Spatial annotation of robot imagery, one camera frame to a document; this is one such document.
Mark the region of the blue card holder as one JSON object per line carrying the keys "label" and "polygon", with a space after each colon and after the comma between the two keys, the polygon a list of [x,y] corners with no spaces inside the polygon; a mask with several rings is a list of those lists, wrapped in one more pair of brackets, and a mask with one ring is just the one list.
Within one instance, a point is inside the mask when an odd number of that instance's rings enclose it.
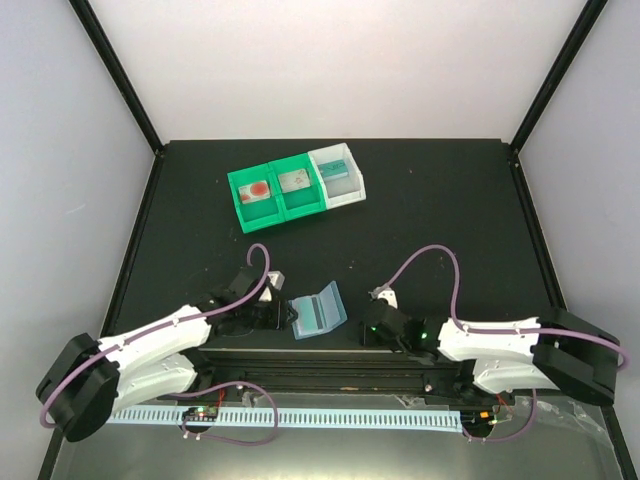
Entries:
{"label": "blue card holder", "polygon": [[330,333],[348,319],[336,281],[331,281],[317,294],[292,300],[290,306],[297,314],[297,319],[292,323],[296,340]]}

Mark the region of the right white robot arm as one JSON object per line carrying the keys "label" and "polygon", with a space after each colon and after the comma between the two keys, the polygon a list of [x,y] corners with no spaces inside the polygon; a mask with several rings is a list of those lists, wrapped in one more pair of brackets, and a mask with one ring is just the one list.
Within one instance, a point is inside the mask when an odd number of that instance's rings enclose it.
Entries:
{"label": "right white robot arm", "polygon": [[554,390],[596,406],[615,399],[619,340],[566,310],[470,322],[415,318],[377,299],[360,325],[367,347],[386,347],[426,367],[457,367],[454,388],[467,403],[515,390]]}

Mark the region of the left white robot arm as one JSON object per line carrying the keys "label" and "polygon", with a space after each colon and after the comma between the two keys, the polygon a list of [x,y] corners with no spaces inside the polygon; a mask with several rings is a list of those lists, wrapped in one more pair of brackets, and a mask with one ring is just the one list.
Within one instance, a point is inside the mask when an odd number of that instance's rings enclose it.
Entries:
{"label": "left white robot arm", "polygon": [[259,330],[282,331],[297,318],[282,295],[284,276],[244,267],[168,316],[123,334],[74,336],[36,388],[43,427],[84,440],[115,413],[163,396],[207,397],[215,376],[199,347]]}

